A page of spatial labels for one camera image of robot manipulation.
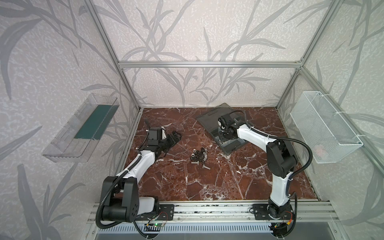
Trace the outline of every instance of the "clear plastic tray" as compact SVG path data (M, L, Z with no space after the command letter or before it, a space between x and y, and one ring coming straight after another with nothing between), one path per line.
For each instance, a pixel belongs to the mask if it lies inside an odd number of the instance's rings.
M54 162L87 162L119 107L117 97L91 93L44 149Z

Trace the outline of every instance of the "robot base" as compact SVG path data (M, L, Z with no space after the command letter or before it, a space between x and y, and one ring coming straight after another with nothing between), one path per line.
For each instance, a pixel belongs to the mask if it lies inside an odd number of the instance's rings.
M253 204L251 209L255 216L255 220L289 220L291 218L291 212L293 214L293 209L288 201L283 206L280 206L276 209L276 206L272 204Z

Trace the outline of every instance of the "vent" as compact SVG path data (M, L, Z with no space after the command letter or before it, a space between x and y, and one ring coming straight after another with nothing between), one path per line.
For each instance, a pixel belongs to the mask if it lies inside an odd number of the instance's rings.
M167 223L164 227L151 227L151 230L160 230L162 233L270 233L270 223ZM139 223L142 232L145 223ZM108 229L99 229L102 233L137 233L132 223L121 223Z

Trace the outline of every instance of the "wallpaper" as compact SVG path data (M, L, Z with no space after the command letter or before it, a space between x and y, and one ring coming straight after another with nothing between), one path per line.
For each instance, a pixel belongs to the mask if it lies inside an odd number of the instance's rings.
M82 1L0 2L0 239L79 239L137 114ZM90 93L119 108L87 163L43 149Z
M382 152L384 119L384 1L345 0L324 37L306 63L317 81L350 115ZM299 77L279 115L291 137L302 139L290 112L303 91L313 91ZM303 162L308 159L297 146ZM307 170L322 200L330 200L352 240L378 240L384 235L384 178L361 149L340 162Z
M95 0L120 61L300 60L330 0Z
M119 61L297 61L330 0L95 0ZM142 106L275 106L293 69L125 69Z
M142 68L125 74L143 106L276 106L292 68Z
M342 4L306 63L382 154L383 62L384 1L373 0Z

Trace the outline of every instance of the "white metal basket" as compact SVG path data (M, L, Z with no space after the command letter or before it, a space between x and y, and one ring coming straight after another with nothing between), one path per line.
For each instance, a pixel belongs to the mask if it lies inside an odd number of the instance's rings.
M317 163L338 162L363 145L340 112L319 91L303 92L291 117Z

